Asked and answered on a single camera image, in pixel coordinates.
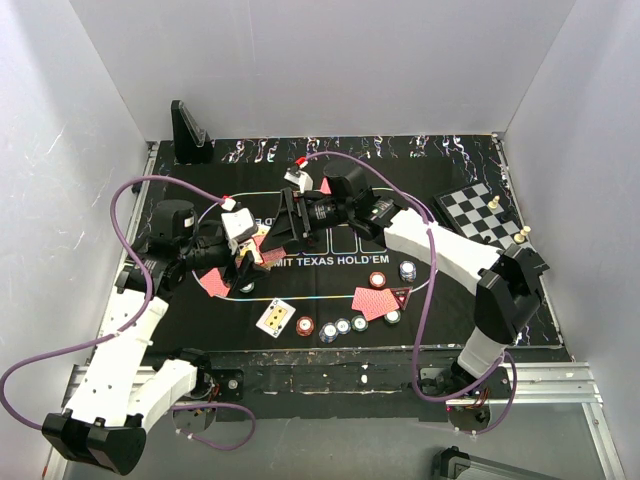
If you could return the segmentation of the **red back card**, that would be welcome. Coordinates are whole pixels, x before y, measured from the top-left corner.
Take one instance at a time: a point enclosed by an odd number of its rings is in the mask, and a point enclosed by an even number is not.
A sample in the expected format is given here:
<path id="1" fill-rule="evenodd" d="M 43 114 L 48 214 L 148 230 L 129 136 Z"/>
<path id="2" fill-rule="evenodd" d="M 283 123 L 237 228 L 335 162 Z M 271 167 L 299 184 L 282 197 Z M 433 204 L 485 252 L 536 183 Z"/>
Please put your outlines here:
<path id="1" fill-rule="evenodd" d="M 265 268 L 271 268 L 275 266 L 278 262 L 284 259 L 287 256 L 286 251 L 280 247 L 273 250 L 262 251 L 261 258 L 263 260 L 262 265 Z"/>
<path id="2" fill-rule="evenodd" d="M 329 186 L 327 178 L 323 179 L 323 181 L 321 183 L 321 186 L 320 186 L 320 192 L 325 194 L 325 195 L 330 195 L 331 194 L 331 189 L 330 189 L 330 186 Z"/>

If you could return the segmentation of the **red poker chip stack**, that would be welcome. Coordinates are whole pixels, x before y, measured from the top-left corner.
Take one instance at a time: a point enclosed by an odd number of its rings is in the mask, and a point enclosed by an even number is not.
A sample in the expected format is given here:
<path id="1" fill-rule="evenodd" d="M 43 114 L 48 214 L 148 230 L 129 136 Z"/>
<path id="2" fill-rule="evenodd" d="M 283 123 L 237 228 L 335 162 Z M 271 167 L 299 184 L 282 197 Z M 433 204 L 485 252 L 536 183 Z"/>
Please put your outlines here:
<path id="1" fill-rule="evenodd" d="M 296 322 L 296 333 L 301 337 L 310 336 L 315 330 L 315 323 L 312 318 L 303 316 Z"/>

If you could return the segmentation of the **three of spades card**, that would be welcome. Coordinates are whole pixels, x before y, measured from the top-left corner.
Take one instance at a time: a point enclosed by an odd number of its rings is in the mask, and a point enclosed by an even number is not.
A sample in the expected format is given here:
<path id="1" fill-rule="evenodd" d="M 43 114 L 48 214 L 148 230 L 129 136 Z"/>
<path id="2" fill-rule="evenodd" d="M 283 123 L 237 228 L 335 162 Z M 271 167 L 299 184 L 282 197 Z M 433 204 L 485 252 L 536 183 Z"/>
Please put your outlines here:
<path id="1" fill-rule="evenodd" d="M 288 303 L 274 298 L 256 322 L 256 327 L 272 338 L 278 338 L 295 311 Z"/>

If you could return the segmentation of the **green chips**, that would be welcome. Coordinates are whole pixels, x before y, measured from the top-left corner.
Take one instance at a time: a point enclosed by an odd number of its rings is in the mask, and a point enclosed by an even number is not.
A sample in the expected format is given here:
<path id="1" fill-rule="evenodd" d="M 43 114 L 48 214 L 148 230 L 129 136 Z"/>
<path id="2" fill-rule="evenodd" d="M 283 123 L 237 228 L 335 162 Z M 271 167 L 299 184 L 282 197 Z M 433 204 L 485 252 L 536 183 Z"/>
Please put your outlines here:
<path id="1" fill-rule="evenodd" d="M 255 288 L 255 284 L 254 283 L 249 283 L 249 284 L 245 285 L 244 287 L 242 287 L 240 289 L 240 292 L 244 293 L 244 294 L 248 294 L 248 293 L 252 292 L 254 290 L 254 288 Z"/>

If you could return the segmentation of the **red back cards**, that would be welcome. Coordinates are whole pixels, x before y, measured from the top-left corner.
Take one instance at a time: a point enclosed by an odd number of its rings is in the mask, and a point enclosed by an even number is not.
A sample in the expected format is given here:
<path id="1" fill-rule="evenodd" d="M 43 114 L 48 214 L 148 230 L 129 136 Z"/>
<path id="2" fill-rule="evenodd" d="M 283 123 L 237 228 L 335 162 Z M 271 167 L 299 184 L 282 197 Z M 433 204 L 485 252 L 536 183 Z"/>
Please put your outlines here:
<path id="1" fill-rule="evenodd" d="M 394 294 L 388 288 L 374 290 L 357 287 L 353 295 L 351 308 L 361 312 L 367 321 L 372 321 L 398 310 L 399 305 Z"/>
<path id="2" fill-rule="evenodd" d="M 211 269 L 199 279 L 201 287 L 210 297 L 226 298 L 230 288 L 224 283 L 218 268 Z"/>

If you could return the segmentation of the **red triangular acrylic marker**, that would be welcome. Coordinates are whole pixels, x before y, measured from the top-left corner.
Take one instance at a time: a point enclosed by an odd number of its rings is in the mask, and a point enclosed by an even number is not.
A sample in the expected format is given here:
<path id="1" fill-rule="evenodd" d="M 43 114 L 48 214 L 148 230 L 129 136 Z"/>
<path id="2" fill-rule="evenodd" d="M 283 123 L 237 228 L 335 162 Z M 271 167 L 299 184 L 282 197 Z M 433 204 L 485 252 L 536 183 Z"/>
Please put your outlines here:
<path id="1" fill-rule="evenodd" d="M 400 310 L 405 310 L 407 308 L 407 304 L 412 293 L 412 288 L 411 287 L 392 288 L 391 293 L 393 294 L 396 300 L 398 308 Z"/>

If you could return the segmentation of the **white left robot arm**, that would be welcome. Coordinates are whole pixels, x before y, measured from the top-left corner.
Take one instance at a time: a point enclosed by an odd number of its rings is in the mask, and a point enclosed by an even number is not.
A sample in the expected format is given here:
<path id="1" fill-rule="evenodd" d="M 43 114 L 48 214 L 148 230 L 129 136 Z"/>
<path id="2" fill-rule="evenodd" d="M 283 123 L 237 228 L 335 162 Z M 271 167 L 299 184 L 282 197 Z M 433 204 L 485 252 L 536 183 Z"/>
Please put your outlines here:
<path id="1" fill-rule="evenodd" d="M 223 264 L 230 252 L 220 236 L 202 236 L 192 203 L 165 200 L 149 233 L 135 246 L 139 264 L 124 266 L 107 325 L 84 377 L 62 412 L 50 413 L 41 432 L 65 459 L 119 475 L 139 462 L 149 431 L 182 400 L 196 412 L 242 397 L 239 369 L 213 366 L 208 354 L 180 348 L 142 384 L 136 377 L 154 330 L 174 290 L 194 269 Z"/>

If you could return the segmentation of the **blue chip aside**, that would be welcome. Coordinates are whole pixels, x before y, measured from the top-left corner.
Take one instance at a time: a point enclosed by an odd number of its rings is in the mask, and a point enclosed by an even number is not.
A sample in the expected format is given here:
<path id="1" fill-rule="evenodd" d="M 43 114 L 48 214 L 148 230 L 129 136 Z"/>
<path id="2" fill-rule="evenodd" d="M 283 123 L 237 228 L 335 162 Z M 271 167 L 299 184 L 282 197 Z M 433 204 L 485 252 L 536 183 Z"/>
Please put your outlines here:
<path id="1" fill-rule="evenodd" d="M 351 331 L 351 323 L 349 320 L 340 318 L 335 322 L 336 330 L 341 335 L 346 335 Z"/>

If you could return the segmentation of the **red chips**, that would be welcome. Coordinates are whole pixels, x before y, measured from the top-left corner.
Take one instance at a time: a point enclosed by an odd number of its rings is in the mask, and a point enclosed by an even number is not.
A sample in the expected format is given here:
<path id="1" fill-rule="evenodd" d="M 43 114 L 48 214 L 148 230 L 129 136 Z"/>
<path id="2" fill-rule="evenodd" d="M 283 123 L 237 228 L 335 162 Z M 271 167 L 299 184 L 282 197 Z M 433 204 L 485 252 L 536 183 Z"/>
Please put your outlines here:
<path id="1" fill-rule="evenodd" d="M 379 271 L 374 271 L 369 276 L 369 284 L 374 289 L 381 289 L 386 285 L 386 276 Z"/>

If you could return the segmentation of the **red playing card box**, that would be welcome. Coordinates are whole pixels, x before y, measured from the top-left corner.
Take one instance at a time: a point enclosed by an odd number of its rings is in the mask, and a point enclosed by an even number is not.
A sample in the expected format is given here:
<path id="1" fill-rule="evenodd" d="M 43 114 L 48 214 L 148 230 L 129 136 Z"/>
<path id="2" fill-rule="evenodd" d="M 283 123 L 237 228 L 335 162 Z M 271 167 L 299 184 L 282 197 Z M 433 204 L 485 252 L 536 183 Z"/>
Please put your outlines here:
<path id="1" fill-rule="evenodd" d="M 263 251 L 261 248 L 261 245 L 265 239 L 266 235 L 265 234 L 259 234 L 259 235 L 254 235 L 251 239 L 245 241 L 244 243 L 239 245 L 239 251 L 236 255 L 236 257 L 238 258 L 238 263 L 240 265 L 242 257 L 248 253 L 249 251 L 252 251 L 254 254 L 254 258 L 255 261 L 258 265 L 262 265 L 263 260 L 261 258 L 261 252 Z"/>

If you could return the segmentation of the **blue poker chip stack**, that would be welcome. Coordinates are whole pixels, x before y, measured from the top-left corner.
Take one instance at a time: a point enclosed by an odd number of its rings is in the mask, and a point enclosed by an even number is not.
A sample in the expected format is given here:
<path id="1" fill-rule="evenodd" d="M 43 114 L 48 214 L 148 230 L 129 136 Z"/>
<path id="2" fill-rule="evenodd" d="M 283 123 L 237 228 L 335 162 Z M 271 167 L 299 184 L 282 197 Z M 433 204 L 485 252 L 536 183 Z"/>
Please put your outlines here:
<path id="1" fill-rule="evenodd" d="M 323 343 L 332 343 L 339 336 L 339 332 L 334 323 L 326 323 L 319 331 L 319 339 Z"/>

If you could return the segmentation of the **green poker chip stack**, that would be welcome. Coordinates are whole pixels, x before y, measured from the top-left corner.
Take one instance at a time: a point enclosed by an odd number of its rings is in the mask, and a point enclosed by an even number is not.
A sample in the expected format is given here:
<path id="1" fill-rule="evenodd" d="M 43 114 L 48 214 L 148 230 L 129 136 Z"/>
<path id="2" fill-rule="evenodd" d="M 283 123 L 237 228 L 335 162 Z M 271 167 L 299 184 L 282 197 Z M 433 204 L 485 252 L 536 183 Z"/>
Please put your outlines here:
<path id="1" fill-rule="evenodd" d="M 368 329 L 368 321 L 362 315 L 356 315 L 351 319 L 351 328 L 356 332 L 364 332 Z"/>

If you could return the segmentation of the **blue chips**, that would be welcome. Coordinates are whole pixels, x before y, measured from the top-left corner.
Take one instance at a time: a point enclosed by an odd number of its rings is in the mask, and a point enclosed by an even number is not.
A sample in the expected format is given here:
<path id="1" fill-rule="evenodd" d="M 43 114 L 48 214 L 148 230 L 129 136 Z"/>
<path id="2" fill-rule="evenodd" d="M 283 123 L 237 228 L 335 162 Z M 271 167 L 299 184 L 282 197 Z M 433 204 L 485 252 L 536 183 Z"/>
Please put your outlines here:
<path id="1" fill-rule="evenodd" d="M 399 265 L 399 275 L 402 281 L 413 283 L 417 278 L 417 267 L 411 261 L 403 261 Z"/>

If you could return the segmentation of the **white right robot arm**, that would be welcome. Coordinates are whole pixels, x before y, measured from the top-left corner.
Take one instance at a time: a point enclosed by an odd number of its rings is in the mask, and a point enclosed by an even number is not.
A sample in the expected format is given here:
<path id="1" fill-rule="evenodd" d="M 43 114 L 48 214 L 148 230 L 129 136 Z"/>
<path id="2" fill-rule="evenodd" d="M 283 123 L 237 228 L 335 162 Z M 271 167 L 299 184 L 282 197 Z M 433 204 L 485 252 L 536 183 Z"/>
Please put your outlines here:
<path id="1" fill-rule="evenodd" d="M 544 299 L 541 276 L 547 265 L 530 247 L 499 249 L 441 227 L 426 207 L 411 200 L 403 208 L 373 192 L 366 162 L 337 152 L 324 167 L 329 193 L 310 188 L 303 157 L 285 178 L 280 204 L 261 246 L 287 253 L 305 251 L 316 234 L 346 223 L 365 240 L 425 262 L 475 297 L 474 330 L 450 368 L 454 389 L 475 397 L 489 384 L 491 369 L 537 312 Z"/>

